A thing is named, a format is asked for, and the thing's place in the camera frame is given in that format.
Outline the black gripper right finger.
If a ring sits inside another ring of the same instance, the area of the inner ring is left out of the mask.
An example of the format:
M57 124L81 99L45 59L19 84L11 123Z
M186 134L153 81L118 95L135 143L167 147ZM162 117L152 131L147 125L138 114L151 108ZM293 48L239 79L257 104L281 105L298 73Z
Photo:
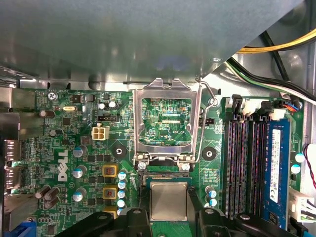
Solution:
M195 237L289 237L290 232L273 225L262 218L242 212L232 220L219 210L203 207L195 189L189 189L190 213L193 220L190 228Z

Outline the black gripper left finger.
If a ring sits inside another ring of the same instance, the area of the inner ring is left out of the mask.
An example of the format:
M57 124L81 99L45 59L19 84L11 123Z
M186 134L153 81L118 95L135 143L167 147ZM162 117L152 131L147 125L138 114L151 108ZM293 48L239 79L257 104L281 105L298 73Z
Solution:
M118 218L96 212L61 232L63 237L150 237L150 191L141 189L138 206L122 211Z

